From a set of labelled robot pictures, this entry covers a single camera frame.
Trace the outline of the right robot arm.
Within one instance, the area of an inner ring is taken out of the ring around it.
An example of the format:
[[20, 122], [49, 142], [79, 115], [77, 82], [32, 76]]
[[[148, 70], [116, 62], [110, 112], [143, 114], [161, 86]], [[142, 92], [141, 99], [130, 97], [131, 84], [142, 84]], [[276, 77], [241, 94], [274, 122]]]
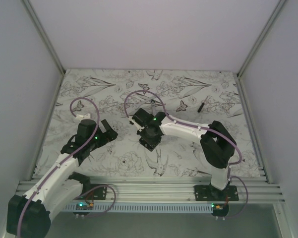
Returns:
[[142, 108], [128, 117], [128, 120], [136, 126], [140, 144], [149, 151], [158, 146], [163, 135], [179, 137], [200, 145], [206, 162], [210, 165], [211, 197], [219, 201], [227, 196], [229, 162], [236, 151], [237, 143], [221, 122], [192, 123], [173, 118], [165, 112], [152, 115]]

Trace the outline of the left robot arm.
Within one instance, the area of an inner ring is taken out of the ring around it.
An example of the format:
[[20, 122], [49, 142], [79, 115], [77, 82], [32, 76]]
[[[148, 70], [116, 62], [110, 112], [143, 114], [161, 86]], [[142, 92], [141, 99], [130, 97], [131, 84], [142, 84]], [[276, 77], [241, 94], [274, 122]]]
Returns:
[[83, 119], [77, 133], [61, 149], [46, 174], [23, 195], [14, 195], [8, 203], [6, 231], [19, 238], [44, 238], [54, 218], [73, 200], [105, 199], [106, 184], [92, 184], [76, 170], [90, 153], [118, 136], [106, 120], [105, 131], [97, 122]]

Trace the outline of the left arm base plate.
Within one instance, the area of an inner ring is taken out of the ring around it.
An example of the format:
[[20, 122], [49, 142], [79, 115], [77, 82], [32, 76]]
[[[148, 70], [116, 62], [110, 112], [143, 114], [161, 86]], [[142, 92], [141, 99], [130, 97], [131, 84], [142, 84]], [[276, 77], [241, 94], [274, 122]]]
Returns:
[[105, 200], [107, 187], [105, 184], [91, 184], [89, 188], [83, 190], [74, 200]]

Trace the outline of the black fuse box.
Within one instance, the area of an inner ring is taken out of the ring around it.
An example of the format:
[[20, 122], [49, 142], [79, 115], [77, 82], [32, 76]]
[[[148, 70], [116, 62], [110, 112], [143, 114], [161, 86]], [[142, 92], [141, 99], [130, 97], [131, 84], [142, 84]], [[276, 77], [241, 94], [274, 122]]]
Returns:
[[143, 138], [139, 139], [139, 143], [150, 152], [152, 152], [160, 144], [160, 142], [160, 140], [147, 142]]

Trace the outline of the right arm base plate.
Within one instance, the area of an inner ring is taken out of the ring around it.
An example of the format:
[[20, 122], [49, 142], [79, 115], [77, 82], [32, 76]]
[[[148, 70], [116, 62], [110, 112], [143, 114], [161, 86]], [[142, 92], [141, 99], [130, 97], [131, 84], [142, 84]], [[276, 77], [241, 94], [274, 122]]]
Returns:
[[194, 195], [196, 201], [239, 201], [238, 190], [234, 185], [228, 184], [223, 190], [210, 185], [195, 185]]

